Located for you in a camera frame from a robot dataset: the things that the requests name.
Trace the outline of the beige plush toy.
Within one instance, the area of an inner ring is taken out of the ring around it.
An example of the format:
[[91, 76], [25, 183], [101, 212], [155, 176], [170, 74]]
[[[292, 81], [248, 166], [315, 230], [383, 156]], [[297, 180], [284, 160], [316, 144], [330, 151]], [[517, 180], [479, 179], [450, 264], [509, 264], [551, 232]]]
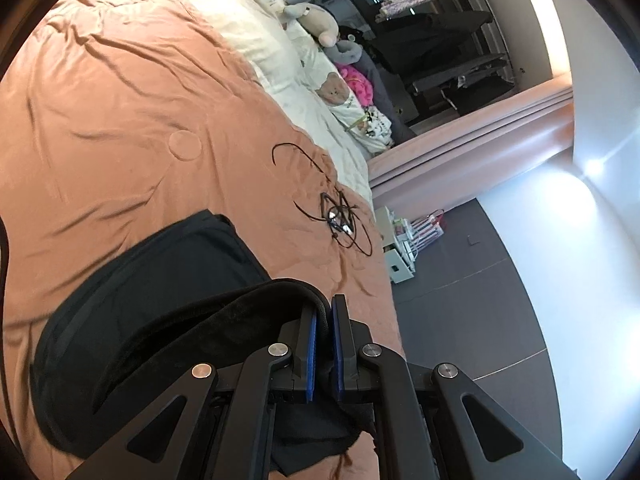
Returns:
[[289, 4], [286, 0], [271, 0], [269, 4], [283, 24], [297, 22], [318, 41], [321, 47], [336, 46], [340, 36], [337, 21], [322, 6], [310, 2]]

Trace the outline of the brown blanket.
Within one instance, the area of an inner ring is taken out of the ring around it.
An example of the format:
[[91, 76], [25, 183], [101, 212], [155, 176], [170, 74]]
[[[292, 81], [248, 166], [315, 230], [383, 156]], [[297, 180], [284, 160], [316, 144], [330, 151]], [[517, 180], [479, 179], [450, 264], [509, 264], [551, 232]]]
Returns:
[[[361, 218], [341, 248], [307, 219], [326, 182]], [[1, 214], [8, 228], [6, 374], [29, 465], [61, 479], [78, 459], [37, 427], [27, 371], [54, 310], [145, 237], [207, 209], [227, 216], [275, 278], [343, 294], [375, 340], [401, 346], [371, 203], [265, 92], [189, 0], [60, 0], [1, 84]]]

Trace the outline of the white nightstand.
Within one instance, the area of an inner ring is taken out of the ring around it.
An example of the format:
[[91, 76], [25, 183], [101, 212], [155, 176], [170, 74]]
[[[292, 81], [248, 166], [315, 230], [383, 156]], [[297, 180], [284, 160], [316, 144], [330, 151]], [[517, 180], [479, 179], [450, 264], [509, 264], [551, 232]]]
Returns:
[[376, 226], [382, 236], [382, 248], [386, 269], [393, 284], [414, 278], [416, 269], [411, 250], [405, 242], [398, 240], [394, 227], [394, 214], [382, 206], [375, 212]]

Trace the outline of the bear print pillow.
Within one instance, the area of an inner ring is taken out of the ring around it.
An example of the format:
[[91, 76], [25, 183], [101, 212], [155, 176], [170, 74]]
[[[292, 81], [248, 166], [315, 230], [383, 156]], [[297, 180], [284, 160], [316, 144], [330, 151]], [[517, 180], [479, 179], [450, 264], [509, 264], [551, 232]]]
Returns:
[[368, 156], [372, 155], [362, 144], [364, 107], [347, 87], [346, 82], [324, 53], [317, 40], [308, 34], [297, 22], [286, 25], [286, 34], [292, 41], [296, 53], [303, 65], [306, 81], [320, 100], [329, 107], [344, 130], [350, 133], [362, 146]]

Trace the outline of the striped bag on nightstand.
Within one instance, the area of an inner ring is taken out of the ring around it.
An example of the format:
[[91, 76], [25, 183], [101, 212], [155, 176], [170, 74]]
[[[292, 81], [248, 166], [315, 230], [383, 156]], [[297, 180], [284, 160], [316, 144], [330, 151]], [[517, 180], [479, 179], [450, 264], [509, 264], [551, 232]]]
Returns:
[[412, 233], [410, 245], [415, 255], [422, 252], [423, 249], [430, 246], [444, 234], [445, 229], [442, 227], [443, 218], [444, 211], [437, 209], [426, 216], [410, 221]]

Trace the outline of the right pink curtain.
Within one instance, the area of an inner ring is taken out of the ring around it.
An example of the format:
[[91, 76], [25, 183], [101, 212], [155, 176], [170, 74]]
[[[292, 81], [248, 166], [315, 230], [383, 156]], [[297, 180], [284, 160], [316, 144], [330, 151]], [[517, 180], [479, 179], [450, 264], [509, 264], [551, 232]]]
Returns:
[[573, 81], [566, 73], [372, 158], [373, 203], [409, 219], [447, 211], [573, 143]]

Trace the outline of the pink fluffy item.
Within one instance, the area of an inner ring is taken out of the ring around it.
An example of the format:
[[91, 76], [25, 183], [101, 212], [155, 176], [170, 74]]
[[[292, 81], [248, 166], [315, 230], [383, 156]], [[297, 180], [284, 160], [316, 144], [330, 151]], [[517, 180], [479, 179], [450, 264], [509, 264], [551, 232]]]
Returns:
[[374, 89], [369, 79], [352, 65], [337, 64], [338, 72], [362, 107], [374, 104]]

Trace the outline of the cream bed sheet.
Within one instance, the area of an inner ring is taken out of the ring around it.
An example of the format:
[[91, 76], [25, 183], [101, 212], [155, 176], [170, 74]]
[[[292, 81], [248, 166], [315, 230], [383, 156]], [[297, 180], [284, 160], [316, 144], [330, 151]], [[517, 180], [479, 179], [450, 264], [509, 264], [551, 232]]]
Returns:
[[303, 65], [277, 14], [267, 0], [189, 0], [220, 32], [224, 41], [250, 63], [259, 83], [283, 113], [329, 153], [337, 180], [372, 202], [367, 159], [329, 107], [311, 91]]

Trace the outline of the black shorts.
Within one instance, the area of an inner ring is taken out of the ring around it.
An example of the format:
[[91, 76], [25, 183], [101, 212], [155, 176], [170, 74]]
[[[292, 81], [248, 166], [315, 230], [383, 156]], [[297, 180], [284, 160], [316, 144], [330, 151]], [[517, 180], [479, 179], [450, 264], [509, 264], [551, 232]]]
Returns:
[[[317, 315], [314, 398], [294, 390], [303, 310]], [[265, 479], [347, 452], [369, 404], [333, 391], [326, 296], [272, 278], [201, 211], [94, 272], [47, 322], [30, 388], [77, 479]]]

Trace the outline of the white patterned cloth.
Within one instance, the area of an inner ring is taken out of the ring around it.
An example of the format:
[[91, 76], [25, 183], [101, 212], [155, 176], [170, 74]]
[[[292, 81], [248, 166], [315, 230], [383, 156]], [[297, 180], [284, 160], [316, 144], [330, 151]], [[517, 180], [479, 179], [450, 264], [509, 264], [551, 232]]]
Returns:
[[374, 106], [364, 109], [363, 146], [372, 154], [385, 152], [393, 145], [392, 122]]

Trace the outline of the grey plush toy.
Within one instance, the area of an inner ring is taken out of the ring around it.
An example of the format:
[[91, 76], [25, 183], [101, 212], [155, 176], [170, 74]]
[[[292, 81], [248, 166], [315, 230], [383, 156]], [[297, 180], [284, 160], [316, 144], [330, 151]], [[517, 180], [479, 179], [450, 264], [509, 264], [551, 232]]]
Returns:
[[362, 55], [360, 44], [350, 40], [338, 40], [333, 47], [323, 49], [328, 59], [335, 65], [352, 65], [357, 63]]

